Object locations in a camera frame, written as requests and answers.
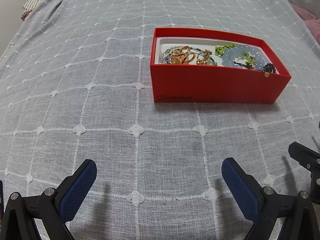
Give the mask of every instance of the white embroidered knot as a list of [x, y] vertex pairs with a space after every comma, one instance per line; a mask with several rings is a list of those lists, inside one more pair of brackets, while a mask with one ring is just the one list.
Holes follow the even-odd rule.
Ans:
[[248, 127], [250, 129], [253, 129], [254, 131], [257, 131], [259, 128], [259, 124], [257, 122], [252, 121], [248, 123]]
[[294, 119], [291, 115], [287, 116], [287, 122], [293, 123]]
[[205, 200], [215, 201], [221, 196], [221, 191], [213, 187], [209, 187], [205, 192], [201, 194], [201, 197]]
[[141, 90], [143, 88], [145, 88], [144, 84], [141, 84], [140, 82], [135, 82], [131, 84], [134, 88], [136, 88], [137, 90]]
[[138, 207], [144, 201], [144, 196], [141, 195], [137, 190], [134, 190], [131, 192], [131, 194], [127, 195], [127, 200], [135, 207]]
[[146, 58], [146, 56], [142, 55], [142, 54], [138, 54], [138, 55], [134, 55], [134, 56], [137, 57], [138, 59]]
[[58, 94], [58, 90], [55, 90], [55, 91], [52, 91], [51, 93], [50, 93], [50, 96], [52, 96], [53, 98], [54, 98], [54, 96], [56, 95], [56, 94]]
[[87, 90], [91, 90], [91, 88], [94, 88], [95, 86], [96, 86], [95, 83], [90, 82], [89, 84], [86, 84], [86, 85], [84, 86], [84, 88], [87, 89]]
[[139, 138], [140, 134], [144, 132], [144, 128], [141, 125], [135, 124], [128, 129], [128, 133], [132, 134], [135, 138]]
[[30, 173], [24, 176], [24, 179], [27, 181], [28, 184], [33, 181], [33, 177]]
[[95, 60], [101, 62], [102, 60], [105, 60], [105, 59], [107, 59], [107, 58], [106, 58], [106, 57], [98, 57], [98, 58], [96, 58]]
[[76, 133], [77, 136], [79, 136], [85, 132], [85, 127], [79, 124], [79, 125], [75, 126], [74, 128], [72, 128], [72, 131], [74, 133]]
[[268, 174], [267, 177], [264, 179], [263, 183], [267, 186], [273, 187], [275, 180], [276, 180], [276, 176]]
[[197, 125], [193, 128], [193, 130], [200, 133], [201, 137], [204, 137], [209, 132], [209, 129], [204, 127], [203, 125]]
[[40, 125], [40, 126], [37, 128], [36, 133], [37, 133], [37, 135], [39, 135], [40, 133], [43, 133], [43, 132], [44, 132], [44, 129], [43, 129], [42, 125]]

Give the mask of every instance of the blue gripper pad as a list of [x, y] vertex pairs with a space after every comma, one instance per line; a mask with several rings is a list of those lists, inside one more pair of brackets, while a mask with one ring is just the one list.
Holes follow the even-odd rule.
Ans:
[[96, 163], [90, 161], [60, 201], [59, 215], [63, 223], [74, 219], [96, 177]]
[[230, 160], [222, 162], [222, 177], [236, 200], [243, 216], [256, 223], [259, 218], [259, 201]]

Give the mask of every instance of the screw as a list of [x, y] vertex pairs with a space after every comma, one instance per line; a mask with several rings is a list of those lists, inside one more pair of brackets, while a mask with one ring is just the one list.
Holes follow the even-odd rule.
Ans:
[[53, 193], [54, 193], [54, 188], [52, 188], [52, 187], [49, 187], [44, 191], [44, 194], [46, 196], [51, 196]]
[[273, 188], [271, 188], [271, 187], [265, 187], [265, 188], [263, 189], [263, 191], [264, 191], [264, 193], [266, 193], [266, 194], [268, 194], [268, 195], [272, 195], [272, 194], [274, 193], [274, 190], [273, 190]]
[[301, 197], [303, 197], [303, 198], [308, 198], [308, 197], [309, 197], [309, 194], [308, 194], [308, 192], [306, 192], [306, 191], [300, 192], [300, 195], [301, 195]]
[[10, 198], [12, 199], [12, 200], [15, 200], [15, 199], [17, 199], [19, 197], [19, 194], [18, 193], [12, 193], [11, 194], [11, 196], [10, 196]]

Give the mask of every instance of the bed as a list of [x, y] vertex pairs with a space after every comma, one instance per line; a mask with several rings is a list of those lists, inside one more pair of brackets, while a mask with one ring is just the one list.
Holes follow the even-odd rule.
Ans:
[[[273, 105], [154, 104], [157, 26], [262, 38], [292, 79]], [[251, 223], [222, 161], [278, 193], [309, 190], [288, 146], [319, 151], [319, 58], [287, 0], [42, 0], [0, 59], [5, 202], [56, 187], [89, 158], [98, 175], [68, 223], [75, 239], [243, 239]]]

